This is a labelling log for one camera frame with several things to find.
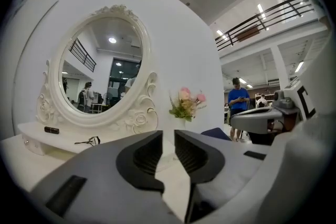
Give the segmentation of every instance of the man in blue shirt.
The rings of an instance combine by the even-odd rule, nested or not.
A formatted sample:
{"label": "man in blue shirt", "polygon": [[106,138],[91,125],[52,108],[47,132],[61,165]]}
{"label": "man in blue shirt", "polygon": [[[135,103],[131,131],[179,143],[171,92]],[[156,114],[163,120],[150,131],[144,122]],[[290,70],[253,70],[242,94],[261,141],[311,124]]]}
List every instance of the man in blue shirt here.
{"label": "man in blue shirt", "polygon": [[[230,91],[228,101],[230,106],[230,116],[238,114],[247,110],[247,102],[250,100],[250,96],[246,89],[240,87],[240,81],[238,78],[232,80],[234,88]],[[237,141],[241,130],[237,130],[237,138],[235,138],[236,129],[231,127],[230,136],[232,141]]]}

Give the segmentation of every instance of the man's hair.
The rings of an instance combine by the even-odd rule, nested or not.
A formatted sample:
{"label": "man's hair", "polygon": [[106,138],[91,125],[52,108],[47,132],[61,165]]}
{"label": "man's hair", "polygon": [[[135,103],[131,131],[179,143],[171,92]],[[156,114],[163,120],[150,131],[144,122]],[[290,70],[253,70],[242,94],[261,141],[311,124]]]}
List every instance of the man's hair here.
{"label": "man's hair", "polygon": [[232,84],[233,84],[233,85],[238,85],[238,84],[240,84],[239,79],[238,79],[238,78],[234,78],[234,79],[232,80]]}

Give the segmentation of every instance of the white pillar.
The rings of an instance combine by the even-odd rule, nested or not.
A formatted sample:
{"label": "white pillar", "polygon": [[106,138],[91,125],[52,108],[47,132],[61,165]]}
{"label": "white pillar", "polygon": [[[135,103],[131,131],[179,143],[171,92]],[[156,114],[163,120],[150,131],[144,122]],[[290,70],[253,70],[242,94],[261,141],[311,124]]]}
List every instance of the white pillar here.
{"label": "white pillar", "polygon": [[278,77],[280,81],[280,89],[284,89],[289,84],[289,79],[286,71],[285,62],[282,58],[281,52],[278,46],[271,47],[272,55],[275,62],[275,67],[278,72]]}

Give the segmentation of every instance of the round ceiling light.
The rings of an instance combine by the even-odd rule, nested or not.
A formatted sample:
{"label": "round ceiling light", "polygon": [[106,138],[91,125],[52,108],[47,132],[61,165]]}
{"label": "round ceiling light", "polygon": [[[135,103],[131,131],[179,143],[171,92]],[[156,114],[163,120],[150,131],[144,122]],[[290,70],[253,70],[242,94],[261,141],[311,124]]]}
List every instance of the round ceiling light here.
{"label": "round ceiling light", "polygon": [[109,38],[109,41],[110,41],[111,43],[116,43],[116,42],[117,42],[116,39],[113,38],[113,37],[110,37],[110,38]]}

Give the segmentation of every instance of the white ornate mirror frame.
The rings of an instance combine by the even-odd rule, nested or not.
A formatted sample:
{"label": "white ornate mirror frame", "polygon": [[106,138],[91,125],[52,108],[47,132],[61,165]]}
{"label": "white ornate mirror frame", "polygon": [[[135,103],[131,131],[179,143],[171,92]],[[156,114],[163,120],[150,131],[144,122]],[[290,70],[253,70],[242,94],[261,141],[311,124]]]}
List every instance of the white ornate mirror frame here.
{"label": "white ornate mirror frame", "polygon": [[[116,17],[128,21],[138,32],[142,43],[142,65],[132,88],[122,100],[109,110],[99,114],[85,114],[75,109],[68,99],[64,98],[64,89],[61,87],[62,67],[65,51],[69,41],[76,38],[80,30],[90,22],[107,17]],[[37,100],[37,119],[47,126],[65,127],[65,130],[85,132],[101,131],[103,133],[122,133],[122,136],[153,131],[157,128],[158,117],[152,100],[155,89],[156,73],[152,67],[151,43],[148,32],[142,22],[131,10],[124,5],[104,7],[81,20],[69,29],[62,37],[60,45],[52,60],[47,61],[48,71],[45,84]]]}

